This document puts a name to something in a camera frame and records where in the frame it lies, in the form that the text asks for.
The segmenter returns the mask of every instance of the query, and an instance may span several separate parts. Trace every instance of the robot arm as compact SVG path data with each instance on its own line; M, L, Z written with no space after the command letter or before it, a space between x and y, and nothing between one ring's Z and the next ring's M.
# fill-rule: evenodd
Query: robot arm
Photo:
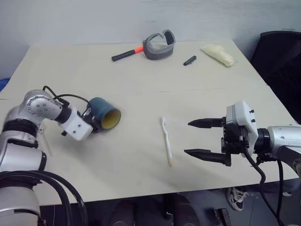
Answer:
M37 141L44 119L57 121L75 140L85 139L93 129L78 116L76 108L54 100L43 90L32 90L5 119L0 134L0 172L44 169L46 155L38 149Z
M76 108L54 100L43 90L28 92L23 102L11 109L0 134L0 172L44 170L46 155L38 149L41 122L50 119L75 140L85 139L93 130ZM36 225L40 207L32 187L38 179L19 177L0 183L1 225Z
M188 123L198 128L223 127L222 153L206 149L184 150L204 161L231 166L231 154L257 154L257 164L281 160L301 177L301 126L272 126L257 129L254 110L244 102L227 107L227 115L221 119L198 119Z

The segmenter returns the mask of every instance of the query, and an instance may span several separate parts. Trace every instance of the black object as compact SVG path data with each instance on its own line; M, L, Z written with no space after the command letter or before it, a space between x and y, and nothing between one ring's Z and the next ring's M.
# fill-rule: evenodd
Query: black object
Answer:
M222 125L226 122L226 117L220 119L197 119L188 123L189 126L194 126L198 128L206 128L210 129L211 127L222 127Z
M62 97L75 97L77 99L81 99L81 100L87 102L87 104L90 105L90 102L87 99L77 96L77 95L74 95L74 94L61 94L61 95L55 96L53 99L54 100L58 99L59 101L61 101L61 100L63 100Z
M49 91L50 91L50 93L53 95L53 96L57 96L56 94L55 94L55 92L49 87L49 86L43 86L43 91L45 91L46 89L48 89Z
M166 216L166 213L172 215L174 226L202 226L186 197L179 194L165 194L163 202L163 216Z
M119 55L116 55L116 56L112 56L112 61L118 61L118 60L121 60L123 58L126 58L126 57L129 57L131 55L134 55L136 52L135 50L130 50L128 52L125 52L125 53L121 53Z
M51 172L47 172L47 171L34 171L37 173L42 173L46 176L49 176L55 180L57 180L58 182L62 183L75 197L78 206L79 206L79 211L80 211L80 216L81 216L81 225L82 226L88 226L88 214L87 214L87 209L85 206L85 203L83 201L83 199L81 198L80 194L78 193L78 191L75 189L75 187L73 187L67 180L65 180L64 178L62 178L61 176L51 173Z
M15 119L7 121L3 126L2 132L9 130L29 133L30 135L37 137L38 127L32 121L26 119Z
M135 205L130 200L123 200L117 204L108 226L134 226Z
M1 180L0 188L3 187L26 187L32 189L33 186L37 184L42 184L38 179L30 177L13 177Z
M278 205L276 211L276 217L280 220L280 211L282 206L282 194L283 194L283 166L280 160L277 160L278 169L279 169L279 191L278 191Z
M12 178L12 177L31 177L31 178L43 180L46 183L50 184L59 194L62 204L64 206L66 225L67 226L73 225L71 206L70 206L68 196L67 196L65 190L63 189L63 187L58 182L56 182L55 180L53 180L52 178L50 178L46 175L43 175L41 173L37 173L34 171L12 171L12 172L1 172L0 173L0 181L3 179Z
M275 216L275 218L277 219L277 222L279 224L279 226L284 226L284 224L282 223L280 217L277 216L276 212L273 210L272 206L270 205L270 203L268 202L264 192L263 192L263 184L265 182L265 179L266 179L266 176L264 174L264 172L259 168L259 166L255 163L255 161L252 159L252 157L250 156L249 152L247 149L244 149L244 152L245 154L245 157L248 159L249 163L254 167L254 169L260 174L261 176L261 179L260 179L260 182L259 182L259 192L265 202L265 204L268 206L269 210L273 213L273 215Z
M40 163L40 166L39 166L39 170L44 170L45 169L46 162L47 162L47 155L44 152L42 152L42 158L41 158L41 163Z
M226 166L231 166L231 155L229 153L212 153L210 150L206 149L189 149L184 150L184 152L204 161L213 161L222 163Z
M226 124L226 118L220 119L198 119L188 123L198 128L223 127L224 137L221 138L222 153L212 153L206 149L189 149L185 153L205 161L213 161L231 166L231 154L243 153L249 147L248 131L244 126Z
M32 143L29 143L29 142L23 141L23 140L9 139L8 144L15 144L15 145L19 145L19 146L33 147L33 148L38 148L38 146L39 146L39 143L37 140L35 140L32 144Z
M257 129L258 138L255 142L254 150L256 154L265 154L269 151L269 131L265 128Z
M64 105L61 113L57 116L55 121L57 121L60 124L65 123L69 119L71 112L72 112L71 108L65 107Z
M261 33L251 64L301 124L301 33Z
M197 59L197 57L196 56L192 56L192 57L190 57L188 60L186 60L185 62L184 62L184 66L186 66L186 65L190 65L193 61L195 61Z
M226 208L217 209L214 211L217 220L222 224L222 226L232 226L230 216Z

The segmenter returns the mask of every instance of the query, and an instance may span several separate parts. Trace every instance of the tabletop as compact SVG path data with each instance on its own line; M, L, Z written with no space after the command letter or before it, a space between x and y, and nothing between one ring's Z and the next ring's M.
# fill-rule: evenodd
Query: tabletop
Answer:
M201 52L200 47L207 43L224 46L235 65L227 68ZM122 116L115 128L81 142L63 137L57 123L44 121L39 140L48 156L46 170L67 179L86 202L259 183L260 175L241 155L233 155L232 166L226 167L183 151L204 148L220 153L222 128L198 129L187 123L223 117L226 107L239 100L255 110L258 128L295 123L234 42L177 42L174 53L162 60L151 61L140 53L111 61L111 56L136 46L139 44L30 47L0 93L2 121L27 91L44 85L58 95L101 97L119 108ZM192 55L197 56L196 61L183 66ZM81 100L68 100L81 112L86 107ZM167 163L161 116L167 118L172 167ZM267 181L278 180L275 162L261 168ZM284 164L284 178L295 177ZM34 190L41 205L60 203L48 185Z

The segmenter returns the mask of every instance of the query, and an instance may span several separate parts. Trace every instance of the sneaker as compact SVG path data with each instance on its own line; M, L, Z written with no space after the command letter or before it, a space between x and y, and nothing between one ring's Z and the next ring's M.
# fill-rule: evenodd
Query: sneaker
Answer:
M240 191L235 187L229 187L227 190L227 200L230 206L237 210L242 211L244 208L244 198L249 195L248 192Z
M292 193L291 192L283 192L282 195L286 196L286 197L290 197L290 196L292 196Z

